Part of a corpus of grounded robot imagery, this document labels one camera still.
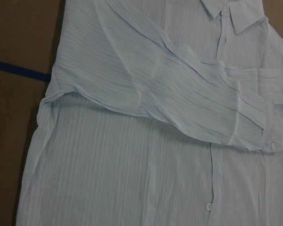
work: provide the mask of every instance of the button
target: button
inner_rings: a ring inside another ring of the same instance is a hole
[[[227,6],[223,6],[223,11],[226,13],[228,11],[228,7]]]
[[[210,202],[207,203],[206,209],[207,211],[211,211],[212,204]]]
[[[274,150],[274,149],[275,149],[275,143],[272,142],[272,143],[270,144],[270,147],[271,147],[272,150]]]

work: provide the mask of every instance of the fabric fold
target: fabric fold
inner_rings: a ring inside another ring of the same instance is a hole
[[[283,125],[283,103],[281,114],[268,113],[272,100],[229,77],[223,62],[174,44],[124,0],[67,1],[53,70],[60,90],[109,110],[153,117],[202,141],[282,150],[264,144],[283,144],[283,136],[265,140],[272,120]]]

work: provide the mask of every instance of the cardboard surface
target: cardboard surface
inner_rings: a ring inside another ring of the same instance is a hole
[[[65,0],[0,0],[0,61],[50,74]],[[283,38],[283,0],[263,0]],[[27,151],[48,84],[0,71],[0,226],[15,225]]]

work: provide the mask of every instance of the striped shirt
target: striped shirt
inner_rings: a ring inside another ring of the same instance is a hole
[[[283,225],[283,40],[261,0],[67,0],[22,225]]]

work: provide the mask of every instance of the button-up shirt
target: button-up shirt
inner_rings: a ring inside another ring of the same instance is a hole
[[[283,40],[261,0],[67,0],[17,225],[283,225]]]

